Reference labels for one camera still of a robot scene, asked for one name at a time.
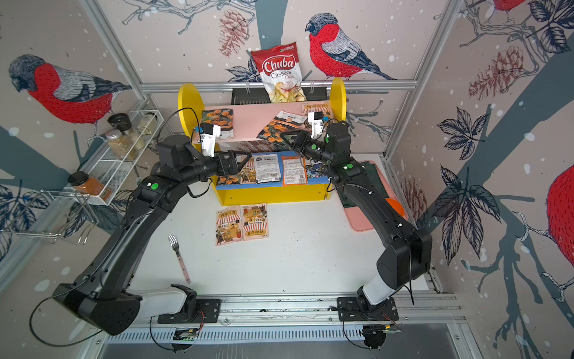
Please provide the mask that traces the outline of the black orange marigold seed bag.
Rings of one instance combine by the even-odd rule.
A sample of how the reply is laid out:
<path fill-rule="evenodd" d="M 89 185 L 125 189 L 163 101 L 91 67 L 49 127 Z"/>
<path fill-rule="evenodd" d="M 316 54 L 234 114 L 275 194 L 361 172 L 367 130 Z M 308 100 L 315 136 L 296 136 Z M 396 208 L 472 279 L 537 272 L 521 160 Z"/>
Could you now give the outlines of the black orange marigold seed bag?
<path fill-rule="evenodd" d="M 303 130 L 307 117 L 290 112 L 279 112 L 257 135 L 257 138 L 271 144 L 284 144 L 281 135 Z"/>

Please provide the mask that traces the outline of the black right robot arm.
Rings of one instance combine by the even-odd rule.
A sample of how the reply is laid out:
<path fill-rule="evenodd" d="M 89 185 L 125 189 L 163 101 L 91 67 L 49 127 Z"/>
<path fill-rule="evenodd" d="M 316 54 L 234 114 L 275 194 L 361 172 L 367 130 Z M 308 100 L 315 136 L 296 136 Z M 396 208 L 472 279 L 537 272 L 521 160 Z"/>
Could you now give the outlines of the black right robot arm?
<path fill-rule="evenodd" d="M 357 291 L 360 311 L 374 311 L 431 269 L 432 236 L 405 220 L 376 190 L 364 164 L 351 155 L 346 122 L 330 124 L 322 142 L 305 130 L 280 137 L 296 154 L 324 165 L 333 189 L 361 210 L 385 246 L 376 264 L 377 274 Z"/>

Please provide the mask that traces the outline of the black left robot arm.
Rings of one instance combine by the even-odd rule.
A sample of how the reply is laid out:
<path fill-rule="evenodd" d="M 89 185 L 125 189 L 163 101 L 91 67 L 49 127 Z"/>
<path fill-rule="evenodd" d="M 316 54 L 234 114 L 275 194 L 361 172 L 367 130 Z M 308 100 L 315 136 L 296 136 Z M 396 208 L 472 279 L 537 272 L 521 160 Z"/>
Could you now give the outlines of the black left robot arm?
<path fill-rule="evenodd" d="M 156 148 L 159 161 L 133 191 L 119 227 L 85 271 L 53 293 L 75 317 L 110 335 L 124 332 L 135 321 L 162 315 L 203 321 L 197 293 L 187 286 L 137 293 L 128 288 L 149 240 L 178 201 L 190 194 L 189 186 L 213 176 L 239 174 L 251 158 L 234 150 L 205 156 L 184 135 L 169 136 Z"/>

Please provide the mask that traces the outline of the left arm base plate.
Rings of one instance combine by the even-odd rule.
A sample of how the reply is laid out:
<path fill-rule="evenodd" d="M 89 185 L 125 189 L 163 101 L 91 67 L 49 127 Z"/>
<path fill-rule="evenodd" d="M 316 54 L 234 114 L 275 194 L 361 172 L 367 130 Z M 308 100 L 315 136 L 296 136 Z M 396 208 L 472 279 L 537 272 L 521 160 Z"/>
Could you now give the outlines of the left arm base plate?
<path fill-rule="evenodd" d="M 187 299 L 182 309 L 175 314 L 163 314 L 158 324 L 212 324 L 218 321 L 221 299 Z"/>

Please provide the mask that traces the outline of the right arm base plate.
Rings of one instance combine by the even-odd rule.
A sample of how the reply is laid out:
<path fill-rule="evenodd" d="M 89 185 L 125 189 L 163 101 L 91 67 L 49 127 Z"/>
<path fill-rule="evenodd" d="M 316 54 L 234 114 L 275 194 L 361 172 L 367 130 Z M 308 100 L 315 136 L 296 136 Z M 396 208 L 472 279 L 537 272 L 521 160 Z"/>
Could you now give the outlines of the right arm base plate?
<path fill-rule="evenodd" d="M 394 298 L 387 299 L 378 305 L 370 305 L 357 297 L 338 297 L 335 308 L 341 322 L 387 321 L 394 323 L 399 320 Z"/>

